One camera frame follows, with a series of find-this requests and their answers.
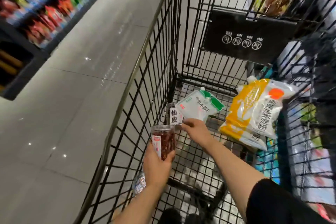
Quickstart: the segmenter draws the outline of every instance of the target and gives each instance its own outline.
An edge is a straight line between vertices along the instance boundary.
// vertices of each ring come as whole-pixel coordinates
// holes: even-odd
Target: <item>corn starch bag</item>
[[[224,122],[220,126],[219,131],[237,139],[238,141],[241,141],[248,146],[267,151],[266,137],[258,133],[253,133],[248,129],[244,130],[242,128],[233,126],[228,121]]]
[[[183,114],[184,118],[206,121],[209,115],[220,112],[225,105],[206,91],[204,87],[201,87],[200,90],[195,90],[183,98],[175,107]]]
[[[227,123],[253,134],[276,139],[272,124],[282,109],[282,101],[290,98],[298,89],[270,79],[248,81],[250,83],[233,98]]]

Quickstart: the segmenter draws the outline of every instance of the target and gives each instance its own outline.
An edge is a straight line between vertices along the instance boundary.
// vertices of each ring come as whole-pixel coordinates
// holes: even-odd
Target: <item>black wire shopping cart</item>
[[[151,127],[165,123],[167,103],[201,86],[226,106],[206,123],[217,140],[302,200],[336,205],[335,4],[161,0],[75,223],[109,223],[128,205]],[[250,75],[300,88],[285,103],[276,124],[278,139],[269,141],[263,154],[218,131],[236,86]],[[183,217],[198,213],[205,222],[243,223],[213,159],[183,131],[176,141],[173,170],[152,223],[170,207]],[[324,193],[329,198],[319,199]]]

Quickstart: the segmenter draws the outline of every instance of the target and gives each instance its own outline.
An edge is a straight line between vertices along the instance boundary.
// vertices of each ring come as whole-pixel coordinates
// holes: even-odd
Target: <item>warning icon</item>
[[[251,44],[252,44],[252,41],[251,41],[250,39],[245,39],[245,40],[241,43],[241,45],[242,45],[243,47],[245,47],[245,48],[250,47]]]
[[[230,36],[230,35],[225,35],[222,38],[222,41],[223,41],[224,44],[229,44],[231,42],[231,40],[232,40],[232,36]]]
[[[258,50],[261,48],[261,42],[257,41],[252,44],[252,49]]]
[[[232,40],[233,45],[240,45],[242,39],[240,37],[236,37]]]

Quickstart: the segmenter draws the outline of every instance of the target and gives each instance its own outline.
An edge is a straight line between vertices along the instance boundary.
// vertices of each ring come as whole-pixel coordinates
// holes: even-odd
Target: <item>black sleeve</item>
[[[247,203],[246,220],[247,224],[330,224],[269,179],[254,185]]]

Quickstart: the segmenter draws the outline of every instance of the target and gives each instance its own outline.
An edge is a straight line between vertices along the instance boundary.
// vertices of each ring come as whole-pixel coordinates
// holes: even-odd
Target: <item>hand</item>
[[[203,149],[210,146],[215,139],[211,136],[207,126],[198,119],[185,119],[181,125],[182,129],[188,133],[190,138],[198,143]]]
[[[162,161],[155,152],[151,142],[149,143],[143,160],[146,187],[156,188],[160,193],[163,191],[170,175],[171,163],[174,157],[175,151],[171,151],[165,161]]]

